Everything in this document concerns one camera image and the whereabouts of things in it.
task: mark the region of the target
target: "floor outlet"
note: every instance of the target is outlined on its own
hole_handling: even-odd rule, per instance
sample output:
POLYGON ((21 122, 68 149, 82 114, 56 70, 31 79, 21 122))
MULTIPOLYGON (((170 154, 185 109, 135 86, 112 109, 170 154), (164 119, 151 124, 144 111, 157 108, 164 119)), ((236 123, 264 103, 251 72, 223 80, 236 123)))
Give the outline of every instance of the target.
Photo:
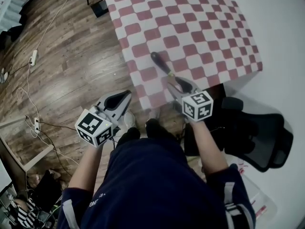
POLYGON ((39 120, 38 120, 38 118, 34 118, 34 122, 35 122, 35 132, 37 133, 37 134, 39 134, 40 133, 40 123, 39 123, 39 120))

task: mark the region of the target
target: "shoe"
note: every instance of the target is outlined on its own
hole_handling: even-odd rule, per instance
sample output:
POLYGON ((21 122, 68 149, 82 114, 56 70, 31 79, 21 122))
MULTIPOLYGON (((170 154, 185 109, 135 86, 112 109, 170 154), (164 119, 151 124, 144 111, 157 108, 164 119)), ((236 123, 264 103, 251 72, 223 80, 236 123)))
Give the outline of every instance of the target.
POLYGON ((151 111, 149 112, 149 115, 148 115, 148 120, 150 120, 150 119, 158 120, 159 117, 160 117, 160 108, 151 109, 151 111))
POLYGON ((59 172, 55 171, 55 170, 49 169, 49 172, 50 172, 51 175, 53 175, 53 178, 55 180, 61 177, 61 174, 59 172))
POLYGON ((135 117, 132 112, 127 111, 124 115, 124 122, 127 126, 127 129, 130 129, 132 127, 135 127, 135 117))
POLYGON ((3 75, 3 81, 2 81, 2 83, 5 83, 6 80, 8 79, 8 77, 9 77, 9 73, 6 72, 6 73, 3 75))

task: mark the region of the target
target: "checkered tablecloth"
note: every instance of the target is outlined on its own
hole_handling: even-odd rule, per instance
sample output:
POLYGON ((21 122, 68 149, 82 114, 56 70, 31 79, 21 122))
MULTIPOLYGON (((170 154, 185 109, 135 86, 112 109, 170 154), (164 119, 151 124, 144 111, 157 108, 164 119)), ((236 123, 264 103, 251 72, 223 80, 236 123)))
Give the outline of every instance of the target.
POLYGON ((176 76, 200 88, 262 70, 251 30, 234 0, 106 0, 143 109, 173 100, 159 52, 176 76))

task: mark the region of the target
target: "forearm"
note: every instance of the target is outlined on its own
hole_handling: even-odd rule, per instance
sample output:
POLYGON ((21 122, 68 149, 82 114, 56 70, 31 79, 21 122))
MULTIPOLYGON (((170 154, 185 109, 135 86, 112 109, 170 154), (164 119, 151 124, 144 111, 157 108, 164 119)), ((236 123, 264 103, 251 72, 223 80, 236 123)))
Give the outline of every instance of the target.
POLYGON ((18 199, 16 198, 15 199, 15 203, 20 205, 20 207, 25 211, 25 212, 28 212, 29 211, 29 208, 27 206, 27 203, 21 199, 18 199))
POLYGON ((93 193, 101 156, 102 147, 88 147, 70 180, 69 187, 80 188, 93 193))
POLYGON ((194 130, 200 158, 206 175, 228 168, 228 164, 217 147, 209 129, 203 121, 191 123, 194 130))

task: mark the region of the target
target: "black pants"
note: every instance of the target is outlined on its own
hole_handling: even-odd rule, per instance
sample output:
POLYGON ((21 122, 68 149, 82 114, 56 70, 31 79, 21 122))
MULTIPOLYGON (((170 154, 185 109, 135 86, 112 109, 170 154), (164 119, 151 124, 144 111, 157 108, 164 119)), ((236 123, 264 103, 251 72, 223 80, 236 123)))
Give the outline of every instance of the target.
MULTIPOLYGON (((177 142, 176 137, 160 126, 156 119, 150 119, 146 122, 146 133, 148 138, 154 139, 171 139, 177 142)), ((128 141, 140 139, 140 132, 137 128, 130 128, 118 141, 117 147, 128 141)))

